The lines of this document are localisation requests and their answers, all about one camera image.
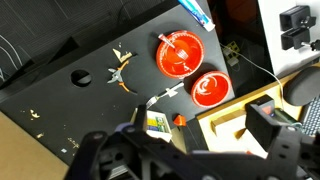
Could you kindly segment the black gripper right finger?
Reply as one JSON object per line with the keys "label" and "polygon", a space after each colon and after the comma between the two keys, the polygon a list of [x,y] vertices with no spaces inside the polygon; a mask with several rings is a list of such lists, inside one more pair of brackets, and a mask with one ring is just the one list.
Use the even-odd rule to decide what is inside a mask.
{"label": "black gripper right finger", "polygon": [[261,147],[268,151],[274,138],[280,131],[280,125],[266,114],[257,104],[246,104],[245,126],[258,141]]}

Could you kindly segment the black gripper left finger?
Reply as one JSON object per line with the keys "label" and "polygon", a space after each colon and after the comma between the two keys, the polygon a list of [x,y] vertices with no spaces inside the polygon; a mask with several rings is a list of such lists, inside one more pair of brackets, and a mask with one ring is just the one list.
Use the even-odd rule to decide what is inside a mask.
{"label": "black gripper left finger", "polygon": [[138,130],[145,131],[147,127],[147,108],[145,105],[139,105],[134,121],[134,126]]}

